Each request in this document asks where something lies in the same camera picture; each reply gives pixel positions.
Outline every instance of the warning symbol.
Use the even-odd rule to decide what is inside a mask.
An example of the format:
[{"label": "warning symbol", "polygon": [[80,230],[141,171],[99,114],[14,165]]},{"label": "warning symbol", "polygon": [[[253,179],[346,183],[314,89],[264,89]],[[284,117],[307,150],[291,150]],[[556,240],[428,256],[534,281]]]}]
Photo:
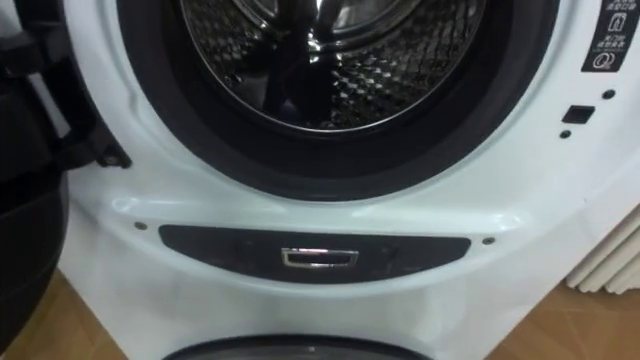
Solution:
[{"label": "warning symbol", "polygon": [[598,70],[609,70],[611,65],[616,62],[616,54],[602,53],[593,60],[593,68]]}]

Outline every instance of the screw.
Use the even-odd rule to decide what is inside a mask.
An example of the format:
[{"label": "screw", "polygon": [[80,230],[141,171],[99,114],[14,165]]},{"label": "screw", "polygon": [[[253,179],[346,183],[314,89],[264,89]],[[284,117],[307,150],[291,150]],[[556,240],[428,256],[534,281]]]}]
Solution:
[{"label": "screw", "polygon": [[140,221],[136,221],[133,226],[136,227],[136,229],[138,230],[147,230],[149,228],[149,226],[147,226],[147,224],[140,222]]},{"label": "screw", "polygon": [[605,100],[611,100],[614,96],[616,96],[615,90],[607,90],[602,94],[602,98]]},{"label": "screw", "polygon": [[118,159],[116,156],[114,155],[106,155],[104,157],[104,162],[107,163],[107,165],[109,166],[117,166],[120,165],[120,159]]}]

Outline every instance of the front-loading washing machine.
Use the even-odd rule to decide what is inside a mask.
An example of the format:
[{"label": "front-loading washing machine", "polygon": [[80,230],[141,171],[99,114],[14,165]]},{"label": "front-loading washing machine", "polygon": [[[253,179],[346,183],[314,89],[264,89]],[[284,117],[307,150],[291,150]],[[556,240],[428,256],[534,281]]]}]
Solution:
[{"label": "front-loading washing machine", "polygon": [[0,351],[62,252],[131,359],[482,359],[640,201],[636,0],[0,6]]}]

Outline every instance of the wooden floor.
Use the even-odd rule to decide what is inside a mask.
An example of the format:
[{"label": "wooden floor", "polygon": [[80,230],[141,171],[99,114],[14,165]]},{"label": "wooden floor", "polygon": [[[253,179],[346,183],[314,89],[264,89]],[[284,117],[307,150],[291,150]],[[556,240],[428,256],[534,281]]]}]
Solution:
[{"label": "wooden floor", "polygon": [[[122,360],[126,357],[67,281],[56,274],[45,299],[4,360]],[[639,360],[640,292],[584,295],[559,286],[489,360]]]}]

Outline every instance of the black plastic panel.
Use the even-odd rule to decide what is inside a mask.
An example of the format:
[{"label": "black plastic panel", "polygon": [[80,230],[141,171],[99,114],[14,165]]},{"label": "black plastic panel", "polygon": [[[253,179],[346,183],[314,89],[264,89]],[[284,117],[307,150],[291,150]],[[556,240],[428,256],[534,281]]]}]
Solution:
[{"label": "black plastic panel", "polygon": [[256,336],[196,345],[165,360],[431,360],[387,344],[327,336]]},{"label": "black plastic panel", "polygon": [[[270,280],[348,284],[390,279],[462,258],[465,238],[311,234],[165,225],[169,248],[219,268]],[[357,254],[353,266],[297,268],[285,265],[283,249],[327,249]],[[340,257],[330,259],[340,262]]]}]

